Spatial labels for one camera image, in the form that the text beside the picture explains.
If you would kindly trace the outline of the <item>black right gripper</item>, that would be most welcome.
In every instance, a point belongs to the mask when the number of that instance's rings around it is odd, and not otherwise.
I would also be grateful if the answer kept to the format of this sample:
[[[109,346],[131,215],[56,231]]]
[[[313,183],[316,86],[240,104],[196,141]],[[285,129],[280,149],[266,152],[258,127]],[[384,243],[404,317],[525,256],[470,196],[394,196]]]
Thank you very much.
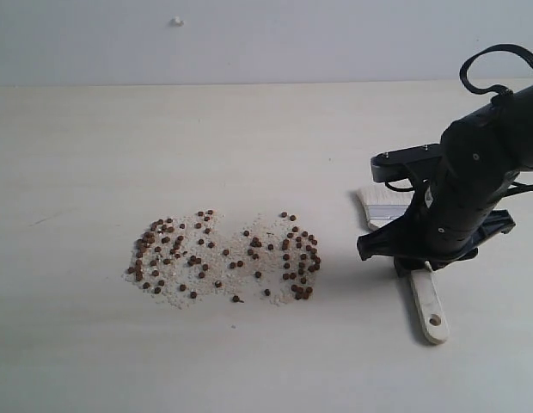
[[[414,194],[400,217],[358,238],[358,253],[364,261],[388,256],[407,271],[425,262],[438,270],[476,257],[486,241],[515,226],[506,210],[495,208],[515,181],[514,171],[464,178],[449,171],[431,176],[410,171],[372,175],[374,182],[383,184],[408,179]]]

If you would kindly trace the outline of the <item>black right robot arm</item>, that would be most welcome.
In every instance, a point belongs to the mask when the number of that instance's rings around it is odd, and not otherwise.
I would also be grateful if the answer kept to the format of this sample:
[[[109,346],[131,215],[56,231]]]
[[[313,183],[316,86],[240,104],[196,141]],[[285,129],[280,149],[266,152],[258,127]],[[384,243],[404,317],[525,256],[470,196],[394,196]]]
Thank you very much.
[[[409,180],[414,195],[401,217],[358,238],[362,260],[387,256],[407,270],[435,270],[477,256],[478,248],[515,225],[497,204],[533,191],[518,184],[533,171],[533,85],[506,90],[453,121],[439,143],[380,153],[374,182]]]

